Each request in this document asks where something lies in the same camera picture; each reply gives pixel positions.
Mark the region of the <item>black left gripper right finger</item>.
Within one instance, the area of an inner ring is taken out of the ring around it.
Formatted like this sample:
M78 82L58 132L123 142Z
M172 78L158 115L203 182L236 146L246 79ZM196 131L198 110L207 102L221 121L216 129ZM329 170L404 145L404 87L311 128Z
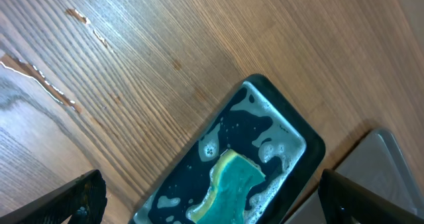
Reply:
M423 219L357 183L325 169L318 187L319 200L327 223L412 223Z

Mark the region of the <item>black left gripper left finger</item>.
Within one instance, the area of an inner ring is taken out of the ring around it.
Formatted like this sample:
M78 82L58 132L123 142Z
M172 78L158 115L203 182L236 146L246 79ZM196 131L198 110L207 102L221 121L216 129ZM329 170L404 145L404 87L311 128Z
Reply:
M107 206L106 183L91 170L62 187L1 217L2 223L100 224Z

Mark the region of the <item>green yellow sponge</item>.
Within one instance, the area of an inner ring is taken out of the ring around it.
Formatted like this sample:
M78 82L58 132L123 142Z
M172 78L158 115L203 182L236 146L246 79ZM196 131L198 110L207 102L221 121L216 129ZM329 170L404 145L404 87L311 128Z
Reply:
M220 155L209 177L205 197L187 209L186 217L195 224L243 223L249 191L265 181L261 169L230 149Z

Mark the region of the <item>dark brown serving tray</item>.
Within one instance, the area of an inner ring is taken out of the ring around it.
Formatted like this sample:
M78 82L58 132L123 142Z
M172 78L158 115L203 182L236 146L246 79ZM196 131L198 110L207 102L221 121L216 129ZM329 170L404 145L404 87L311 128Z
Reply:
M371 131L334 171L423 219L423 196L390 130ZM287 222L327 223L318 188Z

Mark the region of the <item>black soapy water tray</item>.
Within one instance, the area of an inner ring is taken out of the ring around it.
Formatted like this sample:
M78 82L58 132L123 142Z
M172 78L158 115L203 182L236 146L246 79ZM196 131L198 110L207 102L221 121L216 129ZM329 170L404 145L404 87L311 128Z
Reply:
M255 163L265 181L248 193L243 223L280 223L325 155L325 143L268 78L244 79L187 154L145 201L133 223L194 223L209 172L226 150Z

